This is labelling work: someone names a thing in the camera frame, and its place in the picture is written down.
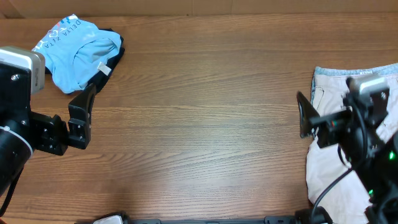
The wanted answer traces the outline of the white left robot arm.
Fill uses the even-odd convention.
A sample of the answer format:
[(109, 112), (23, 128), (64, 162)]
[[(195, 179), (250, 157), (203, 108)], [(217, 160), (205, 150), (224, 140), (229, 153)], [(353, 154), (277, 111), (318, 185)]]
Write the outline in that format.
[(68, 105), (69, 121), (33, 112), (30, 108), (32, 73), (1, 64), (1, 191), (21, 173), (35, 150), (57, 156), (68, 147), (86, 149), (91, 140), (91, 112), (96, 86), (90, 84)]

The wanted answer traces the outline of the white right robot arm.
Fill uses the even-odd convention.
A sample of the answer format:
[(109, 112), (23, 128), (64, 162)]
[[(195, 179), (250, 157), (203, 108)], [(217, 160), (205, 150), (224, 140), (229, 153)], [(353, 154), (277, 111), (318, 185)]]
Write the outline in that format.
[(389, 89), (343, 98), (345, 110), (320, 116), (301, 93), (300, 136), (316, 135), (320, 148), (338, 145), (370, 196), (370, 223), (397, 223), (397, 135), (384, 142), (376, 132), (387, 116)]

